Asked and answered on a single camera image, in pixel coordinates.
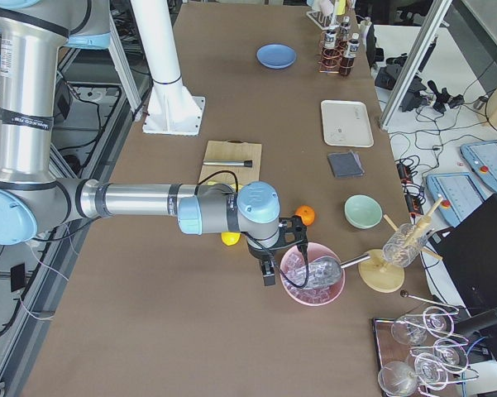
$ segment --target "white tray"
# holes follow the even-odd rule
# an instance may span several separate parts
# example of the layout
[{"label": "white tray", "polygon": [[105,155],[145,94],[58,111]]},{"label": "white tray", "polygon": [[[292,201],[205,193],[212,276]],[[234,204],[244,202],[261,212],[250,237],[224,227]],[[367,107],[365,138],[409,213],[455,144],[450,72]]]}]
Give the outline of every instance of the white tray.
[{"label": "white tray", "polygon": [[370,119],[362,102],[322,101],[323,140],[331,146],[373,146]]}]

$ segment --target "pink bowl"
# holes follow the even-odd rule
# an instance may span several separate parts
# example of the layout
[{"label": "pink bowl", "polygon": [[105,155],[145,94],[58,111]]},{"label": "pink bowl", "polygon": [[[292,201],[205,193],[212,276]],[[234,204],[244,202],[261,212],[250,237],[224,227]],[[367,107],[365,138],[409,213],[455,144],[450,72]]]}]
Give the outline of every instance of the pink bowl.
[{"label": "pink bowl", "polygon": [[[332,256],[335,258],[338,263],[340,263],[340,259],[337,254],[331,251],[326,246],[322,244],[317,244],[316,242],[310,242],[307,246],[307,259],[309,262],[312,262],[318,259],[321,256]],[[298,251],[298,248],[293,246],[288,251],[285,252],[283,259],[281,260],[281,270],[287,274],[290,267],[295,265],[305,266],[305,261],[301,253]],[[342,269],[342,277],[340,281],[336,284],[333,284],[324,289],[311,289],[311,290],[302,290],[290,285],[282,275],[280,275],[281,284],[283,284],[284,290],[287,291],[287,294],[290,295],[292,299],[301,304],[306,304],[307,306],[322,306],[324,304],[330,304],[333,300],[338,298],[344,289],[344,284],[346,283],[346,272]]]}]

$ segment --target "label on robot arm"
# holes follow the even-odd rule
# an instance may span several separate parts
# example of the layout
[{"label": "label on robot arm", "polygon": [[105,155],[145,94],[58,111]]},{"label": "label on robot arm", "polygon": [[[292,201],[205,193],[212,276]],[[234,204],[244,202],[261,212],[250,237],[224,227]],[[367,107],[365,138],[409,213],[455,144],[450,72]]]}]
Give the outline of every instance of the label on robot arm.
[{"label": "label on robot arm", "polygon": [[1,57],[0,57],[0,75],[2,77],[11,77],[13,66],[13,42],[11,40],[2,40]]}]

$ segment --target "yellow lemon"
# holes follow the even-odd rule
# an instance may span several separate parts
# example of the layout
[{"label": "yellow lemon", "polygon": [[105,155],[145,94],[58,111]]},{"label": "yellow lemon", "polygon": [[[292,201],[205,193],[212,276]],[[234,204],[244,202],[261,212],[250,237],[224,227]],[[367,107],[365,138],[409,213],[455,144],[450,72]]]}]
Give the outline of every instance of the yellow lemon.
[{"label": "yellow lemon", "polygon": [[239,242],[239,239],[241,238],[240,233],[233,233],[233,232],[222,232],[221,233],[221,240],[224,244],[227,246],[233,246]]}]

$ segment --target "blue cable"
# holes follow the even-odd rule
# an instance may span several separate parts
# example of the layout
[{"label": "blue cable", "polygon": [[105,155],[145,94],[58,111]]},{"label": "blue cable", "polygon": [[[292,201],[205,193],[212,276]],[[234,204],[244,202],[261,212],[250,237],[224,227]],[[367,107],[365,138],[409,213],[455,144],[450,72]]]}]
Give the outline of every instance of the blue cable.
[{"label": "blue cable", "polygon": [[[466,356],[467,356],[467,360],[468,360],[468,357],[469,357],[469,354],[471,354],[472,352],[472,349],[474,349],[474,346],[476,346],[478,343],[480,343],[481,341],[483,341],[484,339],[486,339],[487,337],[481,337],[480,339],[476,339],[475,342],[473,342],[468,349],[466,349]],[[461,374],[461,380],[464,380],[465,379],[465,374]],[[461,383],[461,396],[462,397],[466,397],[466,388],[465,388],[465,382],[462,382]]]}]

